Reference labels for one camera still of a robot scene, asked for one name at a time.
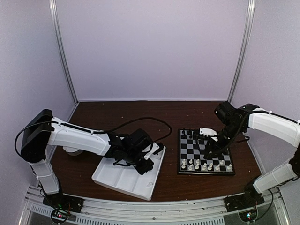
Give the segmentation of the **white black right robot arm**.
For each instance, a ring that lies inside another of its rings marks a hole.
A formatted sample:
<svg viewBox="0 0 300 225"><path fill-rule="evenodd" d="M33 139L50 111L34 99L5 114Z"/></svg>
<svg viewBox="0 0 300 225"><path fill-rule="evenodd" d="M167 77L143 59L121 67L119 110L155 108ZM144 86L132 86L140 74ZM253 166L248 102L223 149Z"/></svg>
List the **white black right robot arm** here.
<svg viewBox="0 0 300 225"><path fill-rule="evenodd" d="M279 139L294 147L294 155L273 170L258 176L245 186L240 203L250 207L262 193L300 177L300 123L299 121L267 111L251 103L235 108L228 101L220 103L214 114L223 123L220 131L200 128L199 136L207 141L205 159L221 155L233 144L237 136L248 129Z"/></svg>

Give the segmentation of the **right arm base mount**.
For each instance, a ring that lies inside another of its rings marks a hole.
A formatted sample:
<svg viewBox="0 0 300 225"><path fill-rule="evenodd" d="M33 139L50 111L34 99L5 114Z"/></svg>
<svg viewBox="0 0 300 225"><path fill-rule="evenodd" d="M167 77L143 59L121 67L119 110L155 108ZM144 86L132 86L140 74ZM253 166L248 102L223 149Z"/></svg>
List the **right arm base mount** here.
<svg viewBox="0 0 300 225"><path fill-rule="evenodd" d="M228 195L224 198L227 212L237 212L242 222L251 223L258 219L258 208L264 204L264 198L259 196L256 199L246 197L246 194Z"/></svg>

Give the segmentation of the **white plastic compartment tray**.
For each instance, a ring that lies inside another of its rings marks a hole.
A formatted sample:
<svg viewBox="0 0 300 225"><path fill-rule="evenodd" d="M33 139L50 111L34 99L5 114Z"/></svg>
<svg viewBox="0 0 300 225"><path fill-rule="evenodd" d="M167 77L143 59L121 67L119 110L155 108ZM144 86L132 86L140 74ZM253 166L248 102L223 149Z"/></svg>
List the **white plastic compartment tray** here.
<svg viewBox="0 0 300 225"><path fill-rule="evenodd" d="M134 167L113 165L113 159L103 158L92 175L92 180L103 187L149 201L152 199L155 185L161 170L166 147L157 155L151 155L153 169L140 175ZM154 185L147 188L152 181Z"/></svg>

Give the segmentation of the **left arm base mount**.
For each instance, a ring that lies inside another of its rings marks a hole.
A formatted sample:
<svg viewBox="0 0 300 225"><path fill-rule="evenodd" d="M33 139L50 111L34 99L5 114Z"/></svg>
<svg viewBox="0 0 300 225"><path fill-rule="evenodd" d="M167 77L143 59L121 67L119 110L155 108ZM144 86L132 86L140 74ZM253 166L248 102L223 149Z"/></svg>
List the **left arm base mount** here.
<svg viewBox="0 0 300 225"><path fill-rule="evenodd" d="M68 219L75 218L74 213L80 213L83 208L84 200L80 197L62 195L60 199L54 199L46 195L43 204L50 206L53 210L50 213L50 219L55 224L65 223Z"/></svg>

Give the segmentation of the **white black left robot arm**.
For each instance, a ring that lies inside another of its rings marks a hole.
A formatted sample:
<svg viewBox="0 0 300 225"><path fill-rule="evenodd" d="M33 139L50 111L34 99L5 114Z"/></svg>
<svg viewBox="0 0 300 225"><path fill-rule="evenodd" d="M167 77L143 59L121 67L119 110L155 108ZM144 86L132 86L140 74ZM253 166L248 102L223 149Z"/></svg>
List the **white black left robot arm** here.
<svg viewBox="0 0 300 225"><path fill-rule="evenodd" d="M153 169L150 156L159 148L142 129L129 135L119 135L113 130L93 130L62 121L49 109L43 109L17 136L22 136L21 149L17 154L30 164L45 197L57 208L65 207L68 201L46 157L48 145L61 146L69 153L83 150L112 158L115 165L124 161L140 175Z"/></svg>

